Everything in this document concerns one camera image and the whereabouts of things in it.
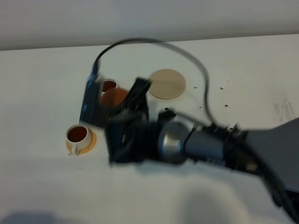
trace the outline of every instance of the black cable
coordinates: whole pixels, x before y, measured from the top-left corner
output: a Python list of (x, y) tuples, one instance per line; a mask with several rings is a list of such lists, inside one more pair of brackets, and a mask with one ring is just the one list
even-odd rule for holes
[(291, 203), (291, 200), (289, 199), (287, 193), (285, 192), (285, 189), (283, 187), (283, 183), (281, 180), (277, 177), (275, 172), (255, 153), (255, 151), (246, 144), (243, 140), (238, 138), (231, 138), (230, 142), (233, 143), (235, 146), (238, 146), (240, 149), (242, 149), (247, 155), (252, 157), (257, 165), (260, 167), (263, 178), (266, 180), (266, 182), (273, 186), (276, 190), (276, 193), (279, 195), (279, 200), (281, 202), (282, 207), (285, 209), (285, 211), (290, 215), (290, 217), (299, 224), (299, 216), (297, 211), (295, 210), (294, 206)]
[(212, 115), (209, 103), (208, 103), (208, 95), (209, 95), (209, 89), (210, 89), (210, 79), (209, 79), (209, 74), (207, 69), (205, 68), (205, 66), (193, 55), (191, 55), (190, 53), (188, 53), (187, 51), (173, 45), (167, 42), (163, 42), (157, 39), (153, 39), (153, 38), (143, 38), (143, 37), (137, 37), (137, 38), (128, 38), (128, 39), (124, 39), (121, 41), (118, 41), (110, 46), (108, 46), (106, 49), (104, 49), (95, 59), (95, 62), (93, 64), (93, 70), (95, 70), (94, 68), (98, 67), (98, 61), (99, 59), (107, 52), (109, 51), (111, 48), (114, 48), (117, 45), (120, 44), (124, 44), (124, 43), (130, 43), (130, 42), (141, 42), (141, 43), (154, 43), (157, 45), (160, 45), (162, 47), (166, 47), (170, 50), (173, 50), (177, 53), (179, 53), (180, 55), (186, 57), (187, 59), (189, 59), (191, 62), (193, 62), (195, 64), (195, 66), (201, 71), (202, 76), (204, 78), (205, 81), (205, 89), (204, 89), (204, 105), (205, 105), (205, 111), (206, 114), (208, 116), (208, 118), (211, 120), (212, 123), (217, 124), (216, 119), (214, 118), (214, 116)]
[(184, 143), (183, 143), (183, 154), (186, 154), (186, 144), (187, 144), (187, 141), (189, 140), (189, 138), (191, 137), (191, 135), (193, 134), (193, 132), (196, 130), (195, 127), (192, 128), (192, 130), (189, 132), (189, 134), (187, 135)]

